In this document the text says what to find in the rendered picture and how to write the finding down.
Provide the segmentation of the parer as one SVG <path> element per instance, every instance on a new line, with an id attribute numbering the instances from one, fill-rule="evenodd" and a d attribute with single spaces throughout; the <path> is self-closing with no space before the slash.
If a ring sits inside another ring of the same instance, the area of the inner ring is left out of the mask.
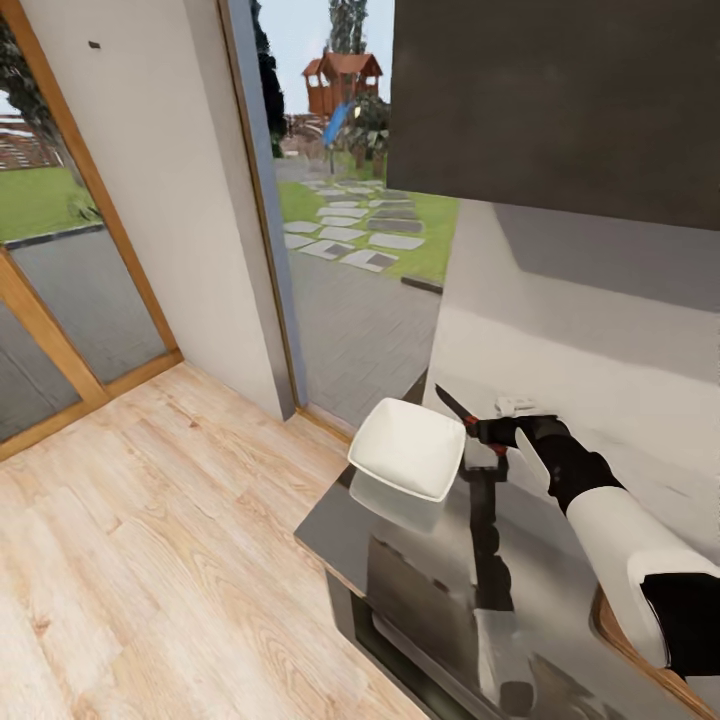
<path id="1" fill-rule="evenodd" d="M 453 399 L 440 385 L 437 385 L 439 393 L 465 418 L 465 422 L 470 425 L 475 425 L 478 421 L 477 417 L 471 415 L 458 401 Z M 497 448 L 497 453 L 503 454 L 507 451 L 507 446 L 502 443 L 495 443 L 494 446 Z"/>

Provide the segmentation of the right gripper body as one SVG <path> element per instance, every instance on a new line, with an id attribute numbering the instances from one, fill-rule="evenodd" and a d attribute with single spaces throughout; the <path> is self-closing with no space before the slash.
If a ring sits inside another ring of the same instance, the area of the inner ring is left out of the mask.
<path id="1" fill-rule="evenodd" d="M 512 417 L 501 417 L 495 419 L 485 419 L 477 421 L 479 441 L 482 444 L 502 443 L 508 445 L 508 437 L 506 436 L 506 426 L 512 422 Z M 474 438 L 478 437 L 474 436 Z"/>

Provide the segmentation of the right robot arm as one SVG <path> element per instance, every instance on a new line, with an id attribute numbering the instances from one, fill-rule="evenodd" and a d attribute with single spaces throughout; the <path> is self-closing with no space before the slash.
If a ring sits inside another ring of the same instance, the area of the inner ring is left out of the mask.
<path id="1" fill-rule="evenodd" d="M 556 415 L 515 417 L 536 406 L 529 395 L 498 397 L 497 418 L 466 433 L 521 450 L 557 498 L 628 640 L 720 718 L 720 568 L 647 511 Z"/>

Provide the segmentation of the cutting board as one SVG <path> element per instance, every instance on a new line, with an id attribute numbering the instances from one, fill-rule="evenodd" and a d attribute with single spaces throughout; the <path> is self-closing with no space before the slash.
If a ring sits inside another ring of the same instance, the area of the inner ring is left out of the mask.
<path id="1" fill-rule="evenodd" d="M 601 588 L 598 603 L 594 613 L 594 624 L 599 633 L 613 646 L 639 665 L 647 674 L 661 683 L 665 688 L 677 696 L 705 720 L 720 720 L 717 714 L 675 673 L 670 669 L 659 669 L 648 663 L 636 650 L 624 634 L 612 606 Z"/>

